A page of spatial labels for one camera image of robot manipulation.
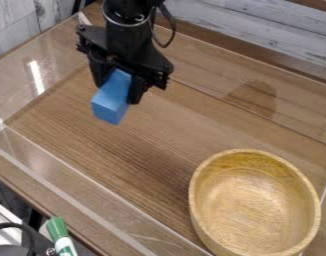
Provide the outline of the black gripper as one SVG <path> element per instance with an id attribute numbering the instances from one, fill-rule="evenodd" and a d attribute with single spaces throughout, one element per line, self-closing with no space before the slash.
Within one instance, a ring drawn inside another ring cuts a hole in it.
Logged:
<path id="1" fill-rule="evenodd" d="M 158 40 L 154 31 L 155 13 L 155 9 L 139 9 L 130 13 L 104 9 L 104 27 L 82 24 L 76 27 L 76 49 L 90 60 L 96 87 L 100 88 L 110 73 L 120 69 L 131 75 L 127 102 L 132 105 L 140 103 L 153 86 L 166 89 L 174 72 L 173 63 L 154 43 L 166 48 L 175 35 L 166 43 Z"/>

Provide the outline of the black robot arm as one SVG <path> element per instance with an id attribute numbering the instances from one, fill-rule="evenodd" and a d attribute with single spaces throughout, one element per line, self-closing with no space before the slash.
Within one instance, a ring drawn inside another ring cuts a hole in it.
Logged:
<path id="1" fill-rule="evenodd" d="M 157 10 L 161 10 L 171 25 L 171 38 L 166 43 L 159 41 L 154 30 Z M 88 58 L 98 87 L 102 87 L 115 69 L 130 74 L 126 102 L 138 104 L 153 86 L 167 88 L 174 64 L 155 44 L 162 48 L 171 44 L 177 32 L 175 19 L 165 0 L 103 0 L 102 13 L 104 27 L 76 27 L 76 50 Z"/>

